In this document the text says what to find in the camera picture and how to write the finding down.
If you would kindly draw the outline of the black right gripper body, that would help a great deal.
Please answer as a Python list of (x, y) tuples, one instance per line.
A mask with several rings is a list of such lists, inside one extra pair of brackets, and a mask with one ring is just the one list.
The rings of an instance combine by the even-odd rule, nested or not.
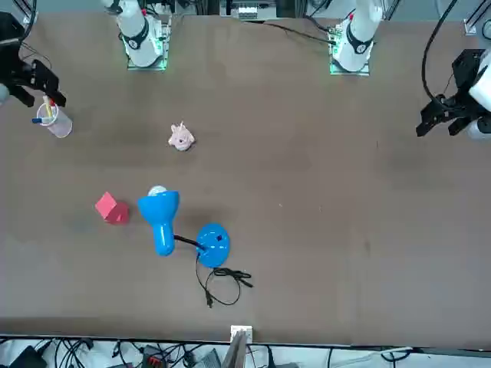
[(24, 40), (30, 35), (34, 19), (22, 25), (10, 12), (1, 12), (1, 83), (5, 86), (30, 86), (29, 67), (19, 57)]

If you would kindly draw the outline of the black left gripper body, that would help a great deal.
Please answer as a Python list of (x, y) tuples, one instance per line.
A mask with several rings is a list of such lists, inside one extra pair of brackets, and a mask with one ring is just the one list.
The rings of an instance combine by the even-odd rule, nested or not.
[(464, 49), (452, 63), (456, 93), (443, 100), (451, 113), (477, 116), (484, 108), (470, 95), (471, 87), (477, 82), (483, 49)]

